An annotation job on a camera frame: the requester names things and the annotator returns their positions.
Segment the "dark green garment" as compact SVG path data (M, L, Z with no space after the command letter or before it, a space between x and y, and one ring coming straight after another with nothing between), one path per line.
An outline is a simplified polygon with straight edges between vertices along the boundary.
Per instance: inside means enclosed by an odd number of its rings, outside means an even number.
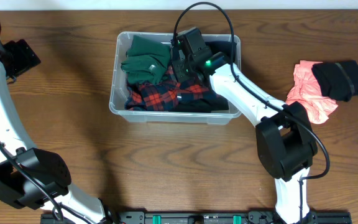
M126 73L130 85L155 85L162 80L170 61L170 47L167 44L135 35L121 69Z

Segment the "red navy plaid shirt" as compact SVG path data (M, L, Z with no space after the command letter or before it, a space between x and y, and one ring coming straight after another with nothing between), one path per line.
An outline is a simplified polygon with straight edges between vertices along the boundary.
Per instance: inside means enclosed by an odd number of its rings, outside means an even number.
M198 99L225 99L193 80L177 82L171 66L163 75L160 83L156 85L147 83L141 85L127 84L127 90L129 97L124 108L130 111L170 112L179 102Z

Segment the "black garment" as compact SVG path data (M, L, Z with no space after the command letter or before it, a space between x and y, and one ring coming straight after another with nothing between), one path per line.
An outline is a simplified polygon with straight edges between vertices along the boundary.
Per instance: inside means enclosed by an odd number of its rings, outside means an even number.
M358 64L355 60L316 63L311 71L320 86L322 96L345 102L358 96Z
M179 102L170 112L181 113L211 113L212 111L225 111L229 109L225 99L198 99L193 101Z

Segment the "salmon pink garment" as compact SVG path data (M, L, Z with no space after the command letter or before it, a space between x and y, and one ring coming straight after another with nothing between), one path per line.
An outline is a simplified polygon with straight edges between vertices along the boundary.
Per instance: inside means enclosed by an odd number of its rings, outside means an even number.
M312 67L319 62L300 60L293 71L294 86L289 91L285 103L300 103L313 124L323 124L338 107L335 100L323 96L320 85L313 75Z

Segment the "navy garment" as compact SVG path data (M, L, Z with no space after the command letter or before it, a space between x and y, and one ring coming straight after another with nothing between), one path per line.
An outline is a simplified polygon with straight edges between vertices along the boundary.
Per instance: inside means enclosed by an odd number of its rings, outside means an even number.
M212 56L205 61L206 67L218 67L225 64L230 64L230 60L234 63L236 61L236 46L232 49L232 42L228 41L210 41L206 42L210 48Z

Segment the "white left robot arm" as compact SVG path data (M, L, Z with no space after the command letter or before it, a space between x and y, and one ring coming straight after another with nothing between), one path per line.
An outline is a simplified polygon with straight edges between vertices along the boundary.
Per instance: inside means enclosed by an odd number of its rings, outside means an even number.
M25 40L0 41L0 201L48 211L42 223L112 223L108 207L78 188L65 161L39 149L21 123L8 86L38 64Z

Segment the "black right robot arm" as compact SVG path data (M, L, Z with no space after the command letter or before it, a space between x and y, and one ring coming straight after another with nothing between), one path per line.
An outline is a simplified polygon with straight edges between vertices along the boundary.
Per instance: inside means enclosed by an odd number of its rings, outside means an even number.
M257 153L274 178L275 212L283 223L309 220L305 180L317 153L310 122L300 103L287 105L252 83L234 63L236 42L229 53L214 53L198 28L176 33L171 41L173 69L179 80L192 79L235 106L254 126Z

